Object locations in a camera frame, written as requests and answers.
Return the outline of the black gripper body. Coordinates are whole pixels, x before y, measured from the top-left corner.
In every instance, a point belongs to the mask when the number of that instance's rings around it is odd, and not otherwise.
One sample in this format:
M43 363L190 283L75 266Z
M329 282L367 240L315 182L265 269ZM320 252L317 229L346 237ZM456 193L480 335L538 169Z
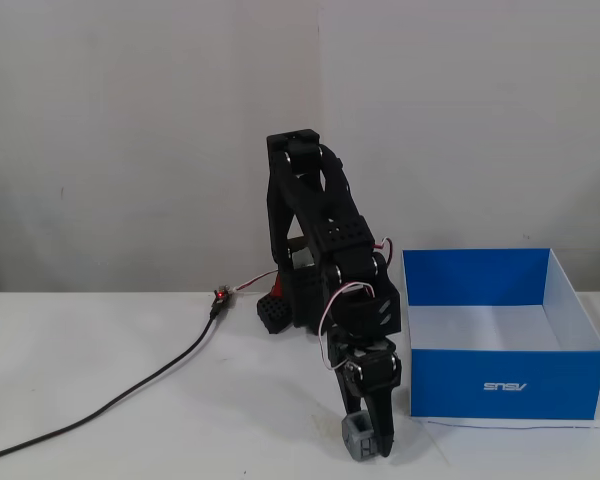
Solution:
M400 384L402 365L394 342L383 339L361 348L355 360L360 369L362 396L380 387L395 388Z

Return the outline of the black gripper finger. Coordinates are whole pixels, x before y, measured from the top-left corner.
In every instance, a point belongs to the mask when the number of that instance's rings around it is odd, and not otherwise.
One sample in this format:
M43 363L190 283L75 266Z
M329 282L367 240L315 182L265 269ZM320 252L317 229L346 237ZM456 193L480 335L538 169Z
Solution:
M380 387L364 396L371 420L377 451L388 457L394 442L392 387Z
M362 393L360 369L356 353L361 353L359 342L344 335L328 335L327 350L330 366L334 369L346 414L361 410Z

